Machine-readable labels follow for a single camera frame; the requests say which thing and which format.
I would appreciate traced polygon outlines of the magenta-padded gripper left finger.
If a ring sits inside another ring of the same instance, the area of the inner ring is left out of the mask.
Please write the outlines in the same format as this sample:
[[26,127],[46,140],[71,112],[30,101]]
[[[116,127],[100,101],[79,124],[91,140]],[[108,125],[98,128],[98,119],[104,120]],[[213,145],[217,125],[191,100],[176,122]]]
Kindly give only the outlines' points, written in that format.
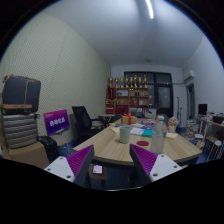
[[68,156],[59,156],[45,171],[59,176],[77,185],[82,185],[94,157],[94,146],[87,146]]

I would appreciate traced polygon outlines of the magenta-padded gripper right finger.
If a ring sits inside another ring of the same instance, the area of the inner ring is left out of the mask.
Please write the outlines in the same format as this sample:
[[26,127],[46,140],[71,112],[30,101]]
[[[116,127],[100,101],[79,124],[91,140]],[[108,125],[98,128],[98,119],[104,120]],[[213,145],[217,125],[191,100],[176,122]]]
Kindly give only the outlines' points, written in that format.
[[167,155],[156,155],[134,144],[130,145],[129,154],[143,185],[181,170],[181,167]]

